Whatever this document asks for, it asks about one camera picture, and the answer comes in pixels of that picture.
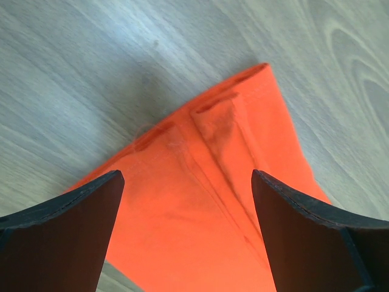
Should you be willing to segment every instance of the orange pants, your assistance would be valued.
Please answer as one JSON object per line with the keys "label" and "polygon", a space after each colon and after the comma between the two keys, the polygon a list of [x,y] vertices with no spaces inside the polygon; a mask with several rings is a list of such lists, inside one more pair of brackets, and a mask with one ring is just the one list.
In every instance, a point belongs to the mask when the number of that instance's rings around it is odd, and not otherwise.
{"label": "orange pants", "polygon": [[145,291],[275,291],[253,169],[329,203],[268,64],[191,100],[74,187],[115,169],[125,189],[107,260]]}

